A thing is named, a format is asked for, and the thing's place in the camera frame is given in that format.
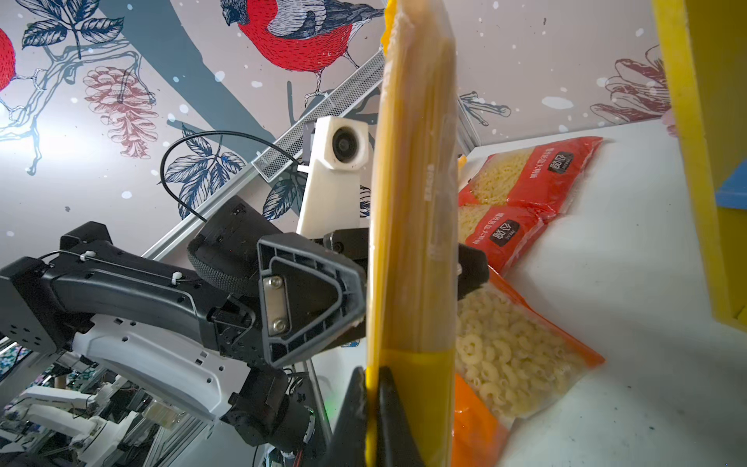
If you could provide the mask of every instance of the orange package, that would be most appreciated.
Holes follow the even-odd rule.
[[[527,208],[481,208],[485,206],[459,207],[459,241],[482,250],[488,258],[488,265],[498,273],[505,273],[547,226]]]
[[[494,466],[514,420],[550,406],[604,363],[494,271],[459,301],[457,332],[452,466]]]
[[[601,137],[577,137],[491,155],[459,193],[459,205],[519,206],[549,220],[565,212],[579,175],[601,142]]]

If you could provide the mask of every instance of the white shelf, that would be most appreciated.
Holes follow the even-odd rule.
[[[500,465],[744,466],[747,335],[711,318],[678,142],[664,125],[479,147],[462,184],[495,152],[587,135],[608,141],[569,213],[508,280],[607,363],[517,424]],[[334,420],[365,351],[335,349],[314,363]]]

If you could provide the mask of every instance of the blue object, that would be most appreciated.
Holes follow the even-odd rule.
[[[743,161],[716,192],[720,208],[747,209],[747,161]]]

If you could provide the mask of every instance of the screw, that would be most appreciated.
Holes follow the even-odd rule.
[[[276,333],[284,333],[288,328],[288,322],[283,318],[278,318],[273,321],[273,331]]]
[[[282,287],[282,277],[280,276],[272,276],[267,278],[267,285],[269,285],[272,288],[281,288]]]

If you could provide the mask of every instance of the bird illustration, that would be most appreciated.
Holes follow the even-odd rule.
[[[238,23],[259,53],[272,64],[290,71],[313,72],[317,88],[306,94],[305,104],[319,91],[322,72],[344,56],[355,68],[347,47],[356,32],[383,8],[338,0],[221,0],[227,25]]]
[[[37,75],[43,69],[37,69],[34,72],[34,76],[21,76],[16,74],[16,52],[13,50],[13,43],[7,36],[5,31],[0,29],[0,91],[5,89],[12,80],[14,79],[33,79],[34,86],[41,90],[37,84]],[[13,112],[20,111],[23,109],[19,107],[8,107],[8,105],[0,98],[0,105],[5,107],[11,120],[15,121],[17,118],[13,118]]]

